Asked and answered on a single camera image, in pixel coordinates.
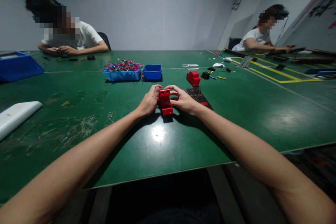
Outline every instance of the green workbench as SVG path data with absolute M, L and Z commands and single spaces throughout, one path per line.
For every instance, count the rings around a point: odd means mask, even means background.
M 78 56 L 73 62 L 30 53 L 45 73 L 0 85 L 0 110 L 28 101 L 40 101 L 43 107 L 0 142 L 0 203 L 71 147 L 135 109 L 151 85 L 191 88 L 186 80 L 189 70 L 183 64 L 198 64 L 202 73 L 223 62 L 209 51 L 111 51 L 95 54 L 96 60 Z M 162 64 L 163 80 L 108 82 L 100 70 L 101 61 L 121 59 Z M 226 80 L 201 79 L 202 92 L 215 112 L 280 152 L 335 142 L 335 89 L 323 82 L 282 83 L 286 76 L 260 66 L 270 64 L 265 59 L 250 65 L 259 73 L 235 67 L 242 59 L 234 60 L 224 63 L 231 73 L 224 69 L 214 73 Z M 197 118 L 175 108 L 172 119 L 163 118 L 157 108 L 127 134 L 86 187 L 231 161 L 226 148 Z

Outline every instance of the person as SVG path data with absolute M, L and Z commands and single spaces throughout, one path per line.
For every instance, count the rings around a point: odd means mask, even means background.
M 259 21 L 251 31 L 249 31 L 240 41 L 233 47 L 233 51 L 250 51 L 250 50 L 267 50 L 279 51 L 284 50 L 288 53 L 295 45 L 286 47 L 276 47 L 270 39 L 270 29 L 279 19 L 284 19 L 289 15 L 283 5 L 275 4 L 265 10 L 265 13 L 259 15 Z
M 88 182 L 126 133 L 156 108 L 161 85 L 153 85 L 131 113 L 74 146 L 31 180 L 0 209 L 1 224 L 52 223 Z M 198 117 L 237 161 L 274 193 L 290 223 L 336 223 L 335 203 L 268 143 L 167 86 L 171 106 Z
M 76 21 L 66 6 L 56 0 L 26 0 L 26 9 L 31 11 L 36 23 L 44 23 L 52 34 L 43 39 L 38 48 L 53 56 L 82 55 L 109 51 L 95 29 L 83 21 Z

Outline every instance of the blue plastic bin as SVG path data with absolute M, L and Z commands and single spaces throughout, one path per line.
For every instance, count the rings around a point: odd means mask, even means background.
M 11 55 L 14 57 L 0 55 L 0 80 L 13 82 L 44 73 L 31 55 L 19 51 L 14 51 Z
M 162 74 L 162 65 L 146 65 L 142 74 L 148 80 L 159 80 Z
M 109 72 L 105 69 L 103 73 L 109 81 L 138 81 L 141 77 L 141 71 Z

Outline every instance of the red plastic part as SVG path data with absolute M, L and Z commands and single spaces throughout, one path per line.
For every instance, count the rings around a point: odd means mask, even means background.
M 170 89 L 160 89 L 159 99 L 161 103 L 162 114 L 164 116 L 174 113 L 173 108 L 166 103 L 166 101 L 169 100 L 169 96 L 170 96 Z
M 163 113 L 164 116 L 169 115 L 169 114 L 173 114 L 174 113 L 173 108 L 172 107 L 164 108 L 164 109 L 162 109 L 162 113 Z
M 190 71 L 187 73 L 187 81 L 189 81 L 192 86 L 199 86 L 201 81 L 199 75 L 197 71 Z

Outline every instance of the hand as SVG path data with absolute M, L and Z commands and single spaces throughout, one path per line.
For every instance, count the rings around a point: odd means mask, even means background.
M 195 101 L 190 95 L 187 94 L 184 90 L 180 89 L 179 87 L 175 85 L 170 85 L 165 87 L 164 89 L 173 89 L 173 91 L 170 92 L 171 95 L 176 95 L 173 99 L 170 99 L 167 102 L 170 106 L 176 106 L 179 109 L 188 112 L 192 116 L 195 115 L 196 111 L 203 107 L 202 104 Z
M 56 47 L 49 47 L 49 48 L 46 48 L 46 52 L 50 55 L 53 55 L 53 56 L 60 56 L 62 55 L 61 52 L 59 51 L 56 51 Z
M 286 53 L 289 53 L 289 51 L 291 50 L 291 48 L 290 47 L 274 47 L 274 50 L 275 51 L 284 50 L 284 51 L 286 51 Z
M 81 53 L 79 50 L 72 48 L 68 45 L 60 46 L 58 49 L 61 50 L 62 53 L 67 54 L 67 55 L 80 55 Z
M 144 98 L 142 99 L 140 105 L 137 107 L 136 111 L 139 112 L 141 117 L 148 116 L 151 114 L 158 103 L 159 97 L 159 90 L 162 88 L 161 85 L 153 85 L 149 92 L 145 94 Z

